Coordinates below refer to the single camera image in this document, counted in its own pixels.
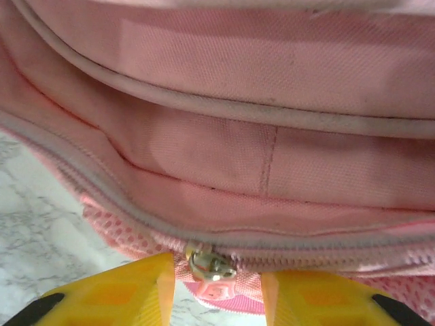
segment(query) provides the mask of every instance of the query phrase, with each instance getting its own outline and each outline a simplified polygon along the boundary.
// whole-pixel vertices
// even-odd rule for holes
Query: pink mesh
[[[122,223],[115,215],[104,211],[102,208],[86,205],[84,218],[90,222],[91,226],[99,234],[106,235],[105,239],[111,246],[134,259],[165,252],[165,249],[156,244],[150,235],[133,232],[128,224]],[[135,250],[133,256],[128,251],[130,248]],[[199,288],[199,283],[192,278],[187,262],[180,257],[176,258],[175,262],[177,279],[183,281],[187,288],[195,294]],[[354,280],[390,294],[418,312],[429,322],[435,322],[435,276],[391,276],[354,278]],[[201,299],[199,301],[209,307],[234,312],[264,313],[259,274],[240,272],[237,276],[235,289],[237,295],[231,300],[210,301]]]

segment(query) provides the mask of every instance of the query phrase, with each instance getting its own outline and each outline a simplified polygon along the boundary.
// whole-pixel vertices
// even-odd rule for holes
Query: zipper track
[[[178,253],[183,252],[188,240],[196,240],[214,245],[215,252],[231,258],[238,269],[257,272],[284,268],[334,268],[336,270],[337,266],[364,263],[369,257],[379,257],[379,261],[383,261],[386,255],[391,256],[392,253],[401,252],[413,252],[412,256],[417,257],[414,261],[410,260],[408,264],[431,264],[432,258],[435,257],[435,234],[396,236],[392,238],[382,236],[376,240],[370,237],[366,241],[360,242],[352,239],[347,241],[336,239],[330,242],[321,241],[317,244],[316,241],[311,239],[299,238],[286,247],[274,247],[267,244],[255,245],[256,239],[253,239],[254,245],[252,242],[248,243],[249,241],[242,240],[238,241],[238,246],[234,246],[235,249],[232,249],[225,241],[205,239],[206,234],[199,236],[200,232],[185,232],[184,230],[177,230],[176,227],[171,225],[169,227],[165,226],[156,216],[140,211],[134,204],[119,198],[117,193],[111,192],[110,187],[103,184],[103,180],[98,179],[95,175],[88,176],[80,171],[75,167],[75,165],[79,164],[74,161],[73,157],[68,157],[65,152],[63,154],[58,153],[46,141],[50,137],[57,137],[65,145],[79,151],[82,156],[89,159],[86,150],[65,135],[42,129],[31,122],[3,111],[0,111],[0,117],[0,127],[22,140],[30,148],[42,152],[45,157],[56,162],[58,167],[67,172],[80,187],[101,204],[107,205],[107,208],[113,209],[115,213],[119,213],[127,219],[133,219],[145,224],[151,229],[156,242]],[[35,137],[30,138],[31,131],[29,130],[35,128],[37,128],[36,131],[45,132],[49,135],[46,137],[35,135]]]

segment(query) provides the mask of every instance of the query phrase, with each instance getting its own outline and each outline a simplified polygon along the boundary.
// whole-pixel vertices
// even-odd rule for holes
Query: pink canvas
[[[310,268],[433,320],[432,5],[283,1],[0,0],[0,128],[130,257],[172,251],[187,283],[188,240],[231,257],[235,284],[195,290],[215,305]]]

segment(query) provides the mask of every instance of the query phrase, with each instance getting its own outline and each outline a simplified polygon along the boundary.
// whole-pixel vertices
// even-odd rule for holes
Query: marble surface
[[[125,264],[82,208],[19,142],[0,133],[0,325],[33,298]],[[201,306],[177,283],[171,326],[264,326],[263,316]]]

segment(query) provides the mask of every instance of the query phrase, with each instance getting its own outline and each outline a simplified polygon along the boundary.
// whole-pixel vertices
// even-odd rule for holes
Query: zipper
[[[82,170],[77,168],[79,164],[74,157],[81,155],[87,160],[91,159],[94,165],[98,165],[98,168],[107,172],[104,165],[92,158],[92,154],[88,153],[86,148],[74,143],[64,134],[43,129],[30,121],[4,111],[0,111],[0,127],[55,162],[58,168],[68,174],[70,180],[85,189],[103,206],[113,209],[113,212],[127,219],[146,224],[156,242],[176,253],[184,253],[197,273],[201,274],[196,267],[206,266],[205,269],[208,269],[211,274],[203,276],[205,278],[232,277],[236,275],[237,270],[265,272],[309,268],[337,271],[344,268],[343,272],[346,272],[346,268],[355,269],[356,266],[376,264],[377,261],[381,264],[386,259],[397,255],[403,255],[406,264],[427,265],[431,264],[435,257],[435,232],[399,237],[385,234],[376,237],[368,233],[358,240],[355,239],[357,234],[340,235],[340,240],[337,240],[337,236],[329,240],[328,237],[323,240],[321,238],[313,240],[299,238],[286,247],[270,247],[261,243],[255,245],[256,238],[253,238],[251,243],[239,241],[240,245],[233,248],[222,241],[219,243],[219,240],[197,240],[201,238],[199,232],[176,229],[174,231],[174,229],[165,227],[158,218],[152,215],[147,215],[146,221],[138,218],[140,214],[143,216],[143,211],[127,200],[120,200],[118,194],[113,192],[110,186],[104,184],[108,179],[110,183],[116,184],[116,178],[109,176],[107,179],[102,179],[100,175],[86,175],[86,168]],[[55,146],[50,145],[48,139],[61,150],[54,149]],[[192,238],[196,239],[195,243],[199,247],[193,249],[189,247],[191,246],[189,239]]]

